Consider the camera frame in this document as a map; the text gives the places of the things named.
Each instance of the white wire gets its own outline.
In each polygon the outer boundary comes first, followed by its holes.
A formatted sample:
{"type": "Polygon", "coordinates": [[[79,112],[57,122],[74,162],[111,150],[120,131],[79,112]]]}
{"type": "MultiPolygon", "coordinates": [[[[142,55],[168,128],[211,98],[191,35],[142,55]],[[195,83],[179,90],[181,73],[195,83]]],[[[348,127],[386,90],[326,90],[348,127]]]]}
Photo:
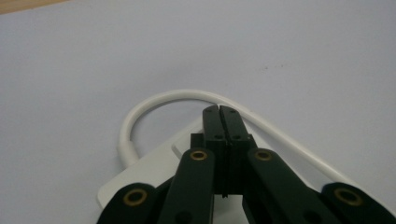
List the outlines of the white wire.
{"type": "Polygon", "coordinates": [[[345,175],[341,174],[339,171],[332,168],[329,164],[327,164],[321,158],[313,154],[306,147],[303,147],[296,140],[287,136],[285,133],[281,132],[277,127],[275,127],[265,119],[261,118],[260,116],[256,115],[255,113],[251,112],[246,107],[238,104],[235,101],[225,98],[221,95],[217,95],[215,93],[208,91],[196,91],[196,90],[168,91],[158,95],[154,95],[148,98],[147,100],[143,101],[136,107],[134,107],[128,113],[120,129],[120,141],[118,145],[118,152],[125,168],[131,166],[132,164],[134,164],[136,161],[139,160],[139,157],[134,148],[134,144],[130,140],[132,128],[134,126],[134,123],[139,119],[139,117],[157,105],[170,103],[175,100],[185,100],[185,99],[207,101],[217,105],[227,105],[229,107],[236,109],[243,118],[247,119],[248,121],[255,124],[264,132],[273,136],[275,140],[279,141],[287,148],[298,153],[300,156],[306,159],[309,163],[311,163],[314,167],[320,170],[331,180],[336,182],[352,184],[357,187],[357,184],[354,183],[354,181],[352,181],[351,179],[347,178],[345,175]]]}

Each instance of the white table surface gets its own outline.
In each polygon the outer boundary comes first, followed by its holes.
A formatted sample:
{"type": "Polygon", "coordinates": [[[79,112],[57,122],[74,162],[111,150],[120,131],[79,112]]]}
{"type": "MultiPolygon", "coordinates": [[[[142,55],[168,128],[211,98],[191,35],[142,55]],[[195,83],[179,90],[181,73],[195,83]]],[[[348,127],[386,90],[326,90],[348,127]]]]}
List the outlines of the white table surface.
{"type": "MultiPolygon", "coordinates": [[[[213,91],[396,211],[395,1],[70,1],[0,16],[0,223],[95,223],[127,112],[213,91]]],[[[143,155],[204,103],[149,113],[143,155]]]]}

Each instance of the mounting hole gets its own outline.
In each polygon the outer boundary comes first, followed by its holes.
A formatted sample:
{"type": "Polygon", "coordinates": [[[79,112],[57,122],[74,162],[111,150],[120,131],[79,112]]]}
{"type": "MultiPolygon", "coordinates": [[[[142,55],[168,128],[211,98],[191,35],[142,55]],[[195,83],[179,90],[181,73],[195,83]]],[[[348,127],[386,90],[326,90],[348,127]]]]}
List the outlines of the mounting hole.
{"type": "Polygon", "coordinates": [[[148,193],[143,189],[132,189],[123,197],[123,202],[128,206],[138,206],[148,197],[148,193]]]}
{"type": "Polygon", "coordinates": [[[321,216],[314,211],[306,211],[303,216],[307,222],[312,224],[319,224],[322,222],[321,216]]]}
{"type": "Polygon", "coordinates": [[[192,215],[187,211],[179,212],[175,215],[175,222],[177,224],[189,224],[192,222],[192,215]]]}
{"type": "Polygon", "coordinates": [[[359,194],[353,192],[350,189],[340,188],[334,190],[335,197],[343,203],[347,203],[351,206],[360,206],[363,204],[363,199],[359,194]]]}
{"type": "Polygon", "coordinates": [[[256,159],[261,160],[261,161],[270,161],[272,159],[271,153],[269,153],[268,151],[264,151],[264,150],[257,151],[254,154],[254,157],[256,157],[256,159]]]}
{"type": "Polygon", "coordinates": [[[207,158],[207,154],[204,151],[198,150],[198,151],[193,151],[190,154],[190,157],[195,160],[195,161],[203,161],[204,159],[207,158]]]}

